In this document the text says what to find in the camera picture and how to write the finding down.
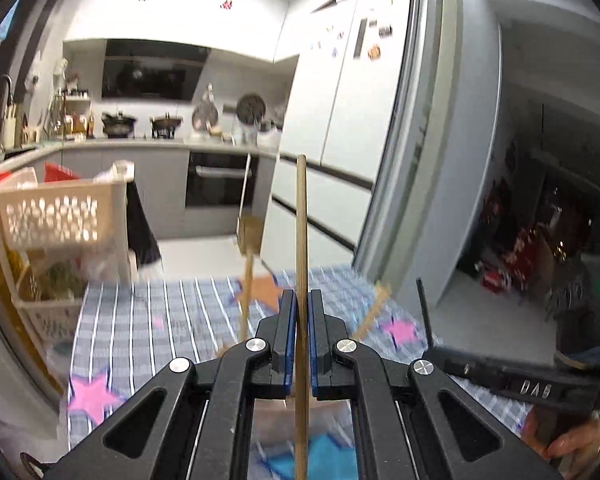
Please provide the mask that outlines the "person's hand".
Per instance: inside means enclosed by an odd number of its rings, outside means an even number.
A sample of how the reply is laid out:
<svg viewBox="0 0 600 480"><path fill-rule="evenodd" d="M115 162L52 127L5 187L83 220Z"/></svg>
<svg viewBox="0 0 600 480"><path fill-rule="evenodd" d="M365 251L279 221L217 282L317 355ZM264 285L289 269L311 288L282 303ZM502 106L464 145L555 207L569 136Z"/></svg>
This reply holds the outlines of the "person's hand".
<svg viewBox="0 0 600 480"><path fill-rule="evenodd" d="M542 443L536 436L539 426L538 410L532 408L524 420L521 440L546 460L571 457L570 469L565 476L580 474L600 458L600 415L593 415L587 422L573 427L550 444Z"/></svg>

